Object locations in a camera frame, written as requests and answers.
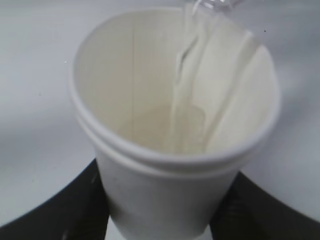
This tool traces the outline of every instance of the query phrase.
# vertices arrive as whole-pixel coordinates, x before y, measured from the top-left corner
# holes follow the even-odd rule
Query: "milky liquid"
[[[206,150],[204,133],[206,116],[203,116],[203,121],[197,122],[197,126],[194,125],[195,116],[191,102],[198,69],[216,24],[216,18],[202,12],[197,4],[186,4],[184,43],[182,51],[177,56],[170,129],[164,142],[164,149],[168,153],[198,154]]]
[[[201,12],[191,3],[186,4],[183,44],[176,61],[172,103],[131,119],[118,131],[120,136],[162,153],[190,155],[206,150],[206,114],[200,107],[192,105],[192,96],[197,72],[215,25],[213,16]]]

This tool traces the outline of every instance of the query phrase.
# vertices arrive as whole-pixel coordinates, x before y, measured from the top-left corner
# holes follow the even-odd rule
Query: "black object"
[[[65,189],[0,228],[0,240],[105,240],[109,210],[93,161]]]
[[[94,160],[56,196],[1,227],[0,240],[104,240],[108,218]],[[210,227],[215,240],[320,240],[320,223],[279,202],[241,173]]]

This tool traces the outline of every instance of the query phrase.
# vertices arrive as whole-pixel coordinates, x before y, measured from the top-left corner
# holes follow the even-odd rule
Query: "rolled cup lip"
[[[126,140],[119,135],[117,135],[114,131],[109,129],[107,126],[102,124],[94,114],[86,107],[85,103],[82,101],[81,97],[78,94],[75,80],[75,70],[77,65],[77,60],[79,58],[79,54],[82,49],[85,48],[87,42],[96,34],[97,31],[102,29],[105,24],[107,24],[112,19],[123,16],[126,14],[134,14],[134,13],[145,13],[150,11],[181,11],[178,7],[148,7],[141,8],[136,10],[127,10],[121,13],[117,13],[107,20],[103,21],[99,24],[93,31],[91,31],[84,39],[84,41],[78,47],[75,57],[72,60],[71,71],[69,72],[68,78],[68,89],[69,96],[71,98],[71,102],[75,108],[76,114],[85,122],[87,127],[90,128],[91,131],[94,132],[95,135],[99,136],[104,142],[108,143],[110,147],[118,150],[121,154],[126,155],[136,161],[151,164],[151,165],[172,165],[172,166],[199,166],[199,165],[221,165],[226,164],[229,161],[232,161],[235,157],[246,154],[249,150],[253,149],[258,143],[260,143],[265,137],[267,137],[273,128],[275,127],[277,120],[280,116],[281,112],[281,89],[279,85],[278,78],[276,76],[276,70],[274,66],[273,59],[270,55],[269,50],[262,45],[263,48],[266,49],[267,54],[271,60],[271,67],[273,73],[273,81],[275,85],[275,100],[274,106],[271,110],[271,113],[268,115],[266,121],[262,124],[262,126],[247,140],[243,141],[243,143],[231,147],[230,149],[218,153],[203,153],[203,154],[195,154],[195,155],[174,155],[170,153],[161,153],[155,150],[139,146],[129,140]]]

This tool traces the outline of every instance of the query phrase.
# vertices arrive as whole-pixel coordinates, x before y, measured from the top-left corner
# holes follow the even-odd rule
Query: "white table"
[[[256,1],[243,3],[233,18],[269,47],[283,110],[266,148],[243,172],[278,200],[320,221],[320,1]],[[0,226],[51,198],[95,157],[72,117],[67,94],[69,62],[84,37],[118,12],[180,4],[0,2]]]

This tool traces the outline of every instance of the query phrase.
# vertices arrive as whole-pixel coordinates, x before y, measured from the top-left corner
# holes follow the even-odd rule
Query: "paper cup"
[[[192,104],[208,119],[205,131],[219,114],[218,106],[226,108],[205,153],[170,155],[135,144],[143,134],[135,129],[139,122],[120,135],[133,117],[171,104],[182,19],[175,8],[118,15],[86,38],[73,62],[75,115],[95,147],[111,217],[128,240],[201,235],[280,110],[268,51],[248,31],[222,19],[193,89]],[[161,132],[157,124],[149,130]]]

